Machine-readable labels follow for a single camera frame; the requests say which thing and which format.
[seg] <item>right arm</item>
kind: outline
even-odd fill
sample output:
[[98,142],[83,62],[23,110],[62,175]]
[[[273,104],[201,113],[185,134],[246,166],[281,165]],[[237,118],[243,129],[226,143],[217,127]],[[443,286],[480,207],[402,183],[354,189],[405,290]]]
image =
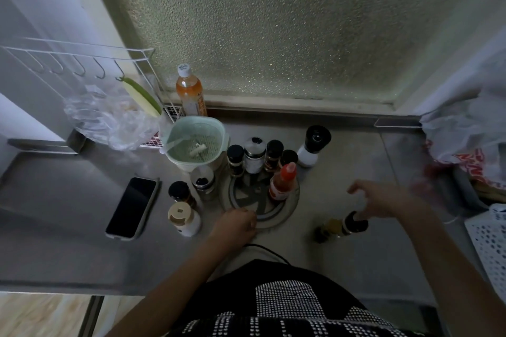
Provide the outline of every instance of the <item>right arm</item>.
[[356,180],[367,197],[361,219],[395,217],[408,234],[440,311],[455,337],[506,335],[506,305],[444,230],[430,206],[400,187]]

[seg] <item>white perforated basket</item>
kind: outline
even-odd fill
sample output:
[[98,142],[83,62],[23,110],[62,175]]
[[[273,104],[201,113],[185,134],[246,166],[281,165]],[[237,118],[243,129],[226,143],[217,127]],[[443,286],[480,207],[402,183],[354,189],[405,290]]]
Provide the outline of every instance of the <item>white perforated basket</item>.
[[506,221],[485,212],[466,220],[465,227],[492,286],[506,303]]

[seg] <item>phone screen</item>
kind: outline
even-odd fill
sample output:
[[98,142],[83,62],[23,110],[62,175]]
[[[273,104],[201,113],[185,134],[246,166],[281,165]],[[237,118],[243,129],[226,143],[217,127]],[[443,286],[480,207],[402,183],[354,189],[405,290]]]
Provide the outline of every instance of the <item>phone screen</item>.
[[105,232],[134,237],[155,187],[156,181],[153,180],[138,177],[130,180]]

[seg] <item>beige lid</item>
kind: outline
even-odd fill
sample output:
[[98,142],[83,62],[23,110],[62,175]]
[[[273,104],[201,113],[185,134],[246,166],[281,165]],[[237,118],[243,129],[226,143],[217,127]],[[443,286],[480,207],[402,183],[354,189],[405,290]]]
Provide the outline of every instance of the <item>beige lid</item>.
[[175,202],[167,213],[168,220],[174,225],[181,227],[193,220],[193,210],[184,201]]

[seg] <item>hand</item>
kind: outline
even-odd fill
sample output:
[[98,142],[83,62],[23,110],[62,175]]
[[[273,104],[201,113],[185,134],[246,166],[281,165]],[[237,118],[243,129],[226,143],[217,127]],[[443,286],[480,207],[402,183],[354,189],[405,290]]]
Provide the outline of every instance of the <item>hand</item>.
[[348,193],[354,194],[358,190],[364,191],[367,198],[365,209],[358,214],[360,220],[371,217],[395,217],[399,220],[427,210],[430,212],[430,207],[425,201],[410,194],[406,188],[393,184],[355,180],[348,188]]
[[256,235],[256,213],[244,208],[221,215],[209,235],[209,242],[225,254],[241,249]]

